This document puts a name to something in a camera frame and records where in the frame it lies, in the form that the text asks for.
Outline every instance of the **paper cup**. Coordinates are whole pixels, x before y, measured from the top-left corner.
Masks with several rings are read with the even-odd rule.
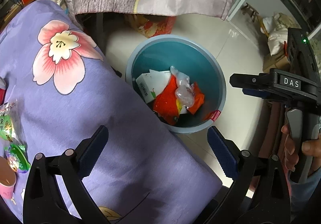
[[[17,177],[10,168],[8,161],[0,157],[0,195],[4,199],[11,199],[13,195],[14,185]]]

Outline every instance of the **blue trash can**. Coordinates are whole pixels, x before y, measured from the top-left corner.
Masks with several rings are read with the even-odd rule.
[[[167,124],[168,129],[174,133],[186,134],[211,126],[213,121],[204,118],[211,112],[217,111],[219,114],[222,111],[226,98],[226,84],[218,62],[202,46],[175,35],[149,38],[131,54],[125,80],[142,97],[136,78],[148,73],[149,69],[166,71],[170,66],[175,66],[188,75],[191,83],[197,82],[205,94],[205,101],[195,115],[181,115],[175,126]]]

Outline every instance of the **person's arm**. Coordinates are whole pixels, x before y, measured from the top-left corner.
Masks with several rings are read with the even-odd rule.
[[[298,152],[295,151],[295,144],[290,136],[288,126],[282,127],[282,132],[287,134],[284,151],[285,151],[285,167],[289,171],[295,171],[295,165],[298,163]],[[308,202],[313,194],[316,186],[321,179],[321,135],[317,140],[306,141],[302,144],[302,152],[305,155],[313,156],[313,162],[309,172],[309,177],[305,183],[298,184],[288,181],[291,185],[291,213],[297,215],[303,210],[304,205]]]

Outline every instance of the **finger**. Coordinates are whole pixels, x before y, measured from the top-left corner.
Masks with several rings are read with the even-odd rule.
[[[295,171],[295,165],[290,163],[287,158],[284,160],[285,168],[287,168],[289,171]]]
[[[284,143],[284,148],[292,155],[295,151],[295,144],[290,135],[287,135]]]
[[[281,128],[281,132],[284,134],[290,134],[290,130],[288,128],[288,123],[286,125],[283,125],[283,127]]]
[[[302,143],[302,152],[307,156],[321,158],[321,139]]]
[[[321,167],[321,158],[313,158],[310,174],[317,171],[320,167]]]
[[[291,165],[296,165],[299,161],[299,156],[297,153],[293,153],[292,155],[288,152],[285,151],[285,158],[287,159],[288,163]]]

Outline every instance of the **blue gripper pad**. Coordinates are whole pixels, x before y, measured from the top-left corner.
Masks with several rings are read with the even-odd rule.
[[[89,139],[84,139],[76,148],[76,161],[78,162],[78,176],[83,179],[90,175],[100,154],[108,142],[108,129],[101,125],[94,135]]]
[[[238,163],[240,158],[238,153],[240,153],[240,150],[237,148],[235,143],[233,141],[226,140],[215,126],[208,129],[207,141],[226,177],[236,180],[239,175]]]

